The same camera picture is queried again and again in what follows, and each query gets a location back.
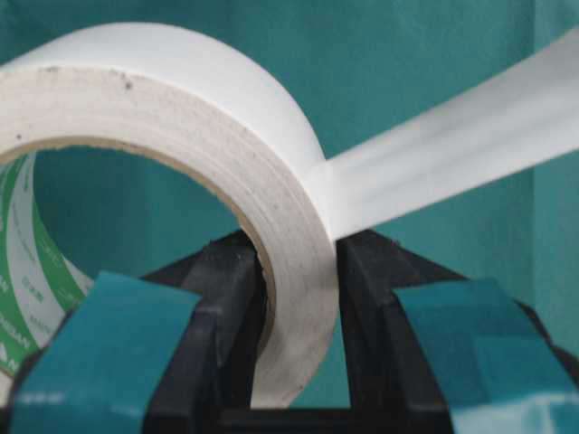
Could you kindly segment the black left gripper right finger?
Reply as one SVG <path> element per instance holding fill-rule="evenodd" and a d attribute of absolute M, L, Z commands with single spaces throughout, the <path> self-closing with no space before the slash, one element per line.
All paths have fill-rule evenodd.
<path fill-rule="evenodd" d="M 392 433 L 575 433 L 578 360 L 493 279 L 362 231 L 337 244 L 350 402 Z"/>

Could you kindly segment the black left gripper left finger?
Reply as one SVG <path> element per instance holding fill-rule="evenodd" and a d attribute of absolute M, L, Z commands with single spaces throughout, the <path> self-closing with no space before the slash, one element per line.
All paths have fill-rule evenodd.
<path fill-rule="evenodd" d="M 12 433 L 197 433 L 252 399 L 267 293 L 224 237 L 143 278 L 103 272 L 9 394 Z"/>

